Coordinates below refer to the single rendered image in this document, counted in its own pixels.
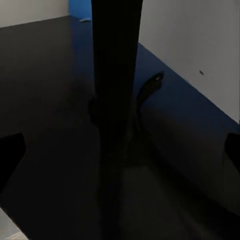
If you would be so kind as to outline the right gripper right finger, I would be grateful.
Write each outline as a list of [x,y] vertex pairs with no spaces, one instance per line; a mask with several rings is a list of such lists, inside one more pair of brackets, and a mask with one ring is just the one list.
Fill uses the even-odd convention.
[[240,135],[229,133],[226,141],[224,151],[240,173]]

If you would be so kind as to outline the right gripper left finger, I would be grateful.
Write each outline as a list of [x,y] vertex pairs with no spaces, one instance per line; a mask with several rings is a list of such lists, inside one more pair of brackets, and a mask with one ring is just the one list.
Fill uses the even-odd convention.
[[0,193],[26,152],[22,133],[0,138]]

